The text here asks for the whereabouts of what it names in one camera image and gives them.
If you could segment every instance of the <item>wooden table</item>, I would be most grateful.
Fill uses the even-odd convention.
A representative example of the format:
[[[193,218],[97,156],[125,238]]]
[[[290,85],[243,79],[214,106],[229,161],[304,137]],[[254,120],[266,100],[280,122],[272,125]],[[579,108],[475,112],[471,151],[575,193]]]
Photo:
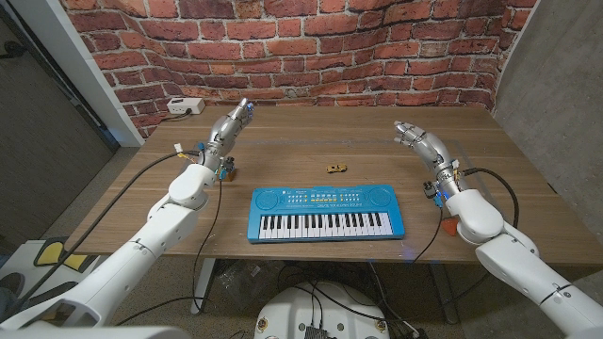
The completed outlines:
[[[72,234],[70,246],[123,185],[142,167],[173,152],[174,143],[191,149],[205,142],[214,121],[232,107],[208,107],[185,121],[163,122]],[[413,260],[430,241],[439,217],[422,183],[433,180],[411,150],[394,143],[394,121],[412,122],[439,136],[461,161],[461,168],[484,167],[502,175],[519,199],[519,229],[534,240],[550,264],[601,265],[603,248],[576,214],[484,110],[464,107],[263,107],[240,134],[229,155],[236,160],[232,183],[223,183],[218,222],[202,257],[400,262]],[[345,173],[328,174],[328,165],[345,163]],[[144,223],[150,207],[182,170],[184,160],[165,161],[145,173],[123,195],[77,250],[109,254]],[[505,188],[483,174],[468,182],[513,217]],[[252,192],[262,186],[394,187],[404,221],[403,240],[251,245],[247,222]],[[195,232],[167,251],[195,255],[215,216],[218,186]],[[474,247],[440,232],[421,262],[477,263]]]

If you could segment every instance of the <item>wire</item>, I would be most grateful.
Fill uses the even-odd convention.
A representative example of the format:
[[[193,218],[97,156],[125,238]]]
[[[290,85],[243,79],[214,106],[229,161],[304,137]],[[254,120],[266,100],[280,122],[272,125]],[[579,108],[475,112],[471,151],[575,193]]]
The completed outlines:
[[[511,185],[509,185],[509,183],[507,183],[507,181],[504,180],[500,175],[495,173],[493,170],[489,170],[489,169],[483,169],[483,168],[465,169],[463,171],[463,174],[465,176],[468,176],[471,174],[475,174],[477,172],[483,172],[483,173],[492,175],[497,180],[499,180],[500,183],[503,186],[505,186],[505,188],[507,188],[507,191],[511,195],[511,199],[513,200],[513,227],[517,228],[518,223],[519,223],[519,201],[517,200],[517,196],[515,195],[515,192],[511,188]]]
[[[415,260],[413,260],[413,264],[416,263],[416,261],[418,260],[418,258],[423,255],[423,253],[425,253],[425,251],[432,245],[433,240],[435,240],[435,237],[437,236],[437,233],[440,232],[440,226],[442,226],[442,218],[444,217],[444,209],[442,207],[440,207],[440,221],[437,223],[437,228],[435,229],[435,233],[433,234],[432,240],[430,241],[429,244],[427,244],[427,246],[425,247],[425,249],[423,249],[421,251],[421,253],[418,254],[418,256],[415,258]]]
[[[201,246],[199,247],[199,251],[197,252],[197,257],[195,257],[195,264],[192,267],[192,295],[195,295],[195,289],[196,289],[196,283],[195,283],[195,275],[197,272],[197,263],[199,262],[199,256],[201,255],[201,250],[204,248],[205,243],[207,242],[207,239],[209,239],[209,236],[211,235],[211,232],[214,230],[214,226],[216,226],[216,221],[218,220],[218,213],[220,212],[220,205],[222,202],[222,180],[220,179],[220,195],[218,197],[218,208],[216,209],[216,216],[214,217],[214,222],[212,222],[211,227],[209,228],[209,232],[207,232],[207,235],[205,236],[204,242],[201,244]],[[197,307],[197,311],[201,311],[201,306],[199,306],[199,304],[197,303],[197,299],[194,299],[195,301],[195,307]]]
[[[184,118],[188,115],[190,115],[190,113],[192,113],[192,109],[188,108],[186,112],[182,113],[181,115],[175,116],[175,117],[169,117],[169,118],[163,118],[161,121],[159,122],[163,122],[163,121],[174,121],[176,119],[180,119],[180,118]]]
[[[124,323],[126,323],[126,322],[128,322],[128,321],[130,321],[130,320],[134,319],[134,318],[135,318],[135,317],[137,317],[137,316],[144,315],[144,314],[145,314],[145,313],[147,313],[147,312],[151,312],[152,310],[158,309],[159,307],[165,306],[165,305],[167,305],[167,304],[171,304],[171,303],[173,303],[173,302],[175,302],[175,301],[180,301],[180,300],[189,300],[189,299],[195,299],[195,300],[196,300],[196,299],[204,299],[204,298],[200,298],[200,297],[180,297],[180,298],[174,298],[174,299],[170,299],[170,300],[168,300],[168,301],[163,301],[162,303],[156,304],[155,306],[149,307],[148,309],[142,310],[142,311],[140,311],[140,312],[138,312],[138,313],[136,313],[136,314],[133,314],[133,315],[128,316],[126,319],[124,319],[124,320],[120,321],[120,322],[119,322],[119,323],[117,323],[115,326],[121,326],[121,325],[123,325]]]
[[[149,165],[145,166],[143,169],[141,169],[132,179],[130,179],[130,181],[122,188],[122,190],[111,200],[111,202],[105,207],[105,209],[103,210],[103,212],[101,212],[101,214],[96,218],[96,220],[94,220],[92,222],[92,224],[88,227],[88,229],[79,237],[79,239],[77,239],[77,241],[75,242],[75,244],[73,244],[73,246],[58,259],[58,261],[46,272],[46,274],[44,274],[38,280],[38,282],[36,282],[36,284],[34,284],[27,291],[27,293],[25,293],[20,299],[18,299],[10,307],[10,309],[8,309],[5,312],[5,314],[2,317],[2,320],[0,322],[6,320],[8,318],[10,318],[11,316],[13,316],[16,313],[18,313],[19,310],[21,310],[21,308],[23,307],[23,305],[25,304],[25,302],[27,300],[29,300],[31,298],[31,296],[33,296],[34,293],[36,293],[36,291],[40,288],[40,286],[42,286],[48,280],[48,278],[50,278],[50,276],[52,276],[53,273],[55,273],[55,271],[57,271],[57,269],[59,267],[61,267],[61,265],[63,265],[65,263],[65,261],[67,260],[67,258],[69,258],[75,252],[75,250],[77,250],[77,248],[84,242],[84,240],[86,240],[86,238],[90,235],[90,233],[92,233],[92,231],[96,228],[96,226],[101,222],[101,220],[103,219],[103,217],[108,213],[108,211],[111,209],[111,207],[113,207],[113,205],[115,204],[115,202],[117,202],[117,200],[122,197],[123,193],[125,193],[125,191],[128,188],[130,188],[130,186],[134,182],[136,182],[136,180],[140,177],[140,175],[142,175],[145,171],[147,171],[151,167],[157,165],[158,163],[160,163],[160,162],[162,162],[164,160],[167,160],[169,158],[177,156],[179,153],[185,153],[185,154],[191,154],[191,155],[199,155],[199,152],[196,152],[196,151],[183,151],[183,152],[170,153],[170,154],[167,154],[167,155],[164,155],[164,156],[158,158],[157,160],[155,160],[151,164],[149,164]]]

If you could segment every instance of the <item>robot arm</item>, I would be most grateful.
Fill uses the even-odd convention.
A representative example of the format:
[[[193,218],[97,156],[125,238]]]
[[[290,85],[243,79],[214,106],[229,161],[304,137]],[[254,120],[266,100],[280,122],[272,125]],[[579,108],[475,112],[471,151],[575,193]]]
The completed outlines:
[[[252,112],[253,104],[243,99],[235,110],[218,120],[210,138],[213,143],[205,149],[205,156],[212,160],[189,165],[170,184],[168,194],[153,206],[147,223],[86,279],[60,296],[14,315],[0,324],[0,330],[21,329],[57,310],[70,311],[69,316],[56,323],[62,327],[105,325],[159,256],[197,226],[208,199],[204,189],[216,182],[216,171],[224,163],[232,166],[233,158],[224,156],[251,122]]]
[[[490,273],[536,303],[566,335],[603,327],[603,307],[543,262],[526,235],[478,190],[469,189],[438,137],[409,123],[394,124],[394,140],[414,150],[433,172],[449,212],[459,216],[459,236],[478,246],[478,259]]]

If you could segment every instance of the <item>white piano key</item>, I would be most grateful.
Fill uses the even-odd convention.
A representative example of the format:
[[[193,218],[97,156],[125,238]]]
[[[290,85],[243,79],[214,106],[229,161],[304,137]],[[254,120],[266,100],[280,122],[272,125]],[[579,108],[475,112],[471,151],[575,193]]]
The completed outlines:
[[[381,217],[381,235],[391,235],[392,225],[389,223],[389,216],[387,213],[380,213],[379,217]]]

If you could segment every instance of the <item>electrical outlet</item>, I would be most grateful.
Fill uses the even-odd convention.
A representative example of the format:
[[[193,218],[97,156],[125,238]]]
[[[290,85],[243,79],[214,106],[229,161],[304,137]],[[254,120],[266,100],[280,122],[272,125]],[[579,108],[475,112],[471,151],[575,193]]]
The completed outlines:
[[[203,99],[200,98],[172,98],[168,103],[168,109],[172,114],[187,113],[187,109],[191,109],[191,114],[201,114],[205,108]]]

